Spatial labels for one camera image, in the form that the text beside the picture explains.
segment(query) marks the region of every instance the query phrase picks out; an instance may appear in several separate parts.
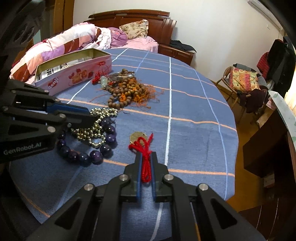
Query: chair leg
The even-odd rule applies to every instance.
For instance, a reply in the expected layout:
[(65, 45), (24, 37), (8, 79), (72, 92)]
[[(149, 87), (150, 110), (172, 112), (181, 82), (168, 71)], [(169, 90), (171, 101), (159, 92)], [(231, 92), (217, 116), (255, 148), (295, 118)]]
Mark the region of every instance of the chair leg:
[(242, 113), (241, 113), (241, 116), (240, 116), (240, 118), (239, 118), (239, 120), (238, 120), (238, 124), (240, 123), (240, 121), (242, 120), (242, 116), (244, 115), (244, 112), (245, 112), (245, 110), (246, 110), (246, 108), (245, 107), (243, 107), (242, 108)]
[(233, 107), (235, 106), (235, 104), (237, 103), (237, 101), (239, 100), (239, 98), (237, 97), (233, 103), (233, 105), (231, 106), (231, 109), (233, 109)]
[(217, 84), (219, 84), (219, 82), (221, 81), (222, 79), (219, 79), (216, 83), (215, 83), (215, 85), (217, 86)]

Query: nightstand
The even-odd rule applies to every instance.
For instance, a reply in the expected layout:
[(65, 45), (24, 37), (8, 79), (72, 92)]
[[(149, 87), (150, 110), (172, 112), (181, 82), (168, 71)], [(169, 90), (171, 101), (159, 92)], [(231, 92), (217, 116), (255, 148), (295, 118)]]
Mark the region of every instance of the nightstand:
[(178, 59), (188, 65), (191, 64), (194, 53), (182, 51), (165, 44), (159, 44), (158, 53)]

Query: plaid tablecloth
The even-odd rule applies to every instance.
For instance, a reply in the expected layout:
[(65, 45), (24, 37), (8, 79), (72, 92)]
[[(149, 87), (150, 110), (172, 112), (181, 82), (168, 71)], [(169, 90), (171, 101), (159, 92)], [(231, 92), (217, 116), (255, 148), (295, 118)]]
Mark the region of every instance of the plaid tablecloth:
[[(186, 183), (210, 185), (222, 198), (234, 194), (238, 136), (234, 116), (219, 90), (207, 78), (179, 60), (135, 49), (109, 49), (113, 72), (135, 71), (142, 83), (164, 91), (151, 109), (126, 107), (116, 118), (118, 146), (110, 160), (83, 168), (63, 160), (56, 150), (11, 162), (10, 174), (25, 204), (41, 223), (84, 184), (102, 185), (122, 174), (135, 154), (128, 149), (135, 131), (154, 139), (150, 149), (169, 172)], [(57, 95), (63, 102), (88, 107), (106, 105), (106, 92), (89, 82)], [(69, 146), (89, 153), (92, 148), (66, 138)], [(142, 185), (137, 204), (124, 204), (122, 241), (161, 240), (171, 236), (169, 204), (153, 202), (151, 185)]]

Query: pink tin box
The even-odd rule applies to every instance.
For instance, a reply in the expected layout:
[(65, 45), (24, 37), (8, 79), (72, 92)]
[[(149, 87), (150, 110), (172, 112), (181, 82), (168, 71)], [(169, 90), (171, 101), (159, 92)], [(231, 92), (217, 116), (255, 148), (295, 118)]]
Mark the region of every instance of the pink tin box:
[(55, 95), (69, 87), (90, 80), (96, 73), (112, 70), (111, 54), (97, 49), (85, 49), (48, 60), (37, 66), (35, 86)]

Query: purple bead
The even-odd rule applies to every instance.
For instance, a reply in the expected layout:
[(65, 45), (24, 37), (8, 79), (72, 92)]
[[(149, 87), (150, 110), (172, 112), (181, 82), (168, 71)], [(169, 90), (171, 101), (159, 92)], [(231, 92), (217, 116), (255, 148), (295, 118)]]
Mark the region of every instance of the purple bead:
[(80, 161), (80, 165), (83, 167), (88, 167), (91, 164), (91, 159), (86, 153), (79, 154), (79, 161)]
[(63, 158), (67, 157), (69, 152), (71, 151), (70, 147), (68, 146), (63, 146), (60, 150), (59, 150), (59, 155)]
[(95, 165), (102, 164), (104, 160), (102, 154), (96, 150), (91, 151), (91, 153), (89, 154), (89, 158)]
[(77, 162), (78, 160), (79, 160), (79, 155), (76, 151), (70, 151), (68, 153), (67, 161), (69, 163), (74, 163), (74, 162)]
[(66, 145), (65, 140), (58, 140), (57, 141), (57, 149), (60, 150), (63, 146)]
[(110, 135), (106, 136), (106, 142), (113, 143), (115, 141), (116, 141), (116, 136), (115, 135), (110, 134)]
[(100, 151), (103, 157), (110, 157), (112, 155), (112, 149), (107, 144), (101, 145)]
[(59, 136), (57, 137), (59, 140), (65, 139), (66, 137), (66, 133), (62, 132), (61, 134), (59, 134)]
[(110, 118), (106, 117), (101, 121), (101, 127), (103, 127), (103, 129), (107, 129), (110, 125), (112, 124), (112, 121)]
[(107, 133), (107, 134), (112, 134), (112, 135), (115, 135), (115, 136), (116, 136), (115, 127), (114, 127), (114, 126), (109, 126), (109, 127), (106, 129), (106, 133)]

